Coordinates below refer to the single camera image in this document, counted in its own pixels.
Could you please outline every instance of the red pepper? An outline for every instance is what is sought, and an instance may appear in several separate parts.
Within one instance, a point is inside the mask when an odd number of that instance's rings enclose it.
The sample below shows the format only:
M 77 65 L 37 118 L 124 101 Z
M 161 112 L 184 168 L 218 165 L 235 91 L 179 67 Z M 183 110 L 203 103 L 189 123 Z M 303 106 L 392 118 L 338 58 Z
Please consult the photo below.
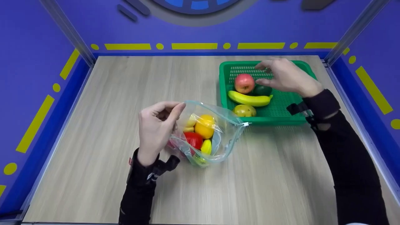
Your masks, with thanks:
M 203 137 L 195 132 L 183 132 L 186 137 L 186 141 L 195 149 L 200 149 L 203 145 Z M 190 150 L 190 153 L 195 155 L 195 151 L 193 149 Z

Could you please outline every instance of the person's left hand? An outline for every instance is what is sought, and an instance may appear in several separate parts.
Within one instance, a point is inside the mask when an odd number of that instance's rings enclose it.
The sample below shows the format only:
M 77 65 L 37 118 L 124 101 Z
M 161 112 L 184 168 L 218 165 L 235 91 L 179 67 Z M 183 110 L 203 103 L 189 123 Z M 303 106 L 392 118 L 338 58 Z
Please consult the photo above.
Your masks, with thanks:
M 166 146 L 176 121 L 185 108 L 183 102 L 158 102 L 139 113 L 138 160 L 146 167 L 155 162 Z

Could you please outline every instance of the green basket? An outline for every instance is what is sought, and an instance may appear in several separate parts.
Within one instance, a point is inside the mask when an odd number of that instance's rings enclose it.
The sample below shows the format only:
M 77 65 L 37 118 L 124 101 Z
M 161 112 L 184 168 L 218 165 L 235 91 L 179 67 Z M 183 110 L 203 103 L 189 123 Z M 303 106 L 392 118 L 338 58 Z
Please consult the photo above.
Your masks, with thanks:
M 254 66 L 260 61 L 227 61 L 220 65 L 220 93 L 222 107 L 233 110 L 238 103 L 232 101 L 228 97 L 228 91 L 235 90 L 234 80 L 242 73 L 250 74 L 255 80 L 259 78 L 272 79 L 272 73 L 265 73 L 263 70 L 256 70 Z M 303 61 L 292 61 L 300 69 L 308 75 L 316 79 L 311 67 Z M 249 122 L 254 125 L 301 125 L 306 122 L 306 118 L 302 114 L 294 116 L 286 110 L 286 107 L 292 103 L 300 103 L 300 95 L 292 92 L 282 92 L 273 90 L 274 95 L 271 102 L 267 106 L 255 107 L 257 111 L 256 117 L 241 117 L 243 122 Z

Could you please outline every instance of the wrist strap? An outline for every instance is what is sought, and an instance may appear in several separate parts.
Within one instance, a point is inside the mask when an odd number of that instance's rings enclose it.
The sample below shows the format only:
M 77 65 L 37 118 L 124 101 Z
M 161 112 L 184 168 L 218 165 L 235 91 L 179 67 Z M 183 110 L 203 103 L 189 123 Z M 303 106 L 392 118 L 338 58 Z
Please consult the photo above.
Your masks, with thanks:
M 159 176 L 166 171 L 174 170 L 180 162 L 180 159 L 171 155 L 167 162 L 159 160 L 158 154 L 156 161 L 148 167 L 144 167 L 138 160 L 139 148 L 133 153 L 133 162 L 129 169 L 128 180 L 126 184 L 132 187 L 148 185 L 155 182 Z
M 303 101 L 318 121 L 340 110 L 339 102 L 328 89 L 323 90 L 316 96 L 303 98 Z

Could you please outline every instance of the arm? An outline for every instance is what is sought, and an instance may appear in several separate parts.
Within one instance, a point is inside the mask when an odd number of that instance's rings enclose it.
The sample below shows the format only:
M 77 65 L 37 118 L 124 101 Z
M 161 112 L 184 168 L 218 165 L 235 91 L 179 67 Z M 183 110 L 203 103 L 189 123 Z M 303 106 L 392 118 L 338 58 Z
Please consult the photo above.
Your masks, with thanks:
M 314 113 L 313 130 L 332 172 L 339 225 L 389 224 L 375 165 L 335 97 L 324 90 L 303 100 Z
M 140 147 L 133 153 L 120 205 L 120 225 L 149 224 L 156 179 L 179 163 L 171 158 L 161 163 L 158 158 L 185 106 L 180 102 L 159 102 L 139 113 Z
M 274 77 L 258 79 L 258 84 L 300 94 L 314 114 L 311 123 L 332 172 L 339 224 L 389 224 L 374 163 L 332 93 L 287 59 L 256 65 L 266 68 Z
M 120 206 L 120 225 L 146 225 L 150 221 L 156 181 L 151 179 L 154 164 L 144 167 L 134 152 L 126 189 Z

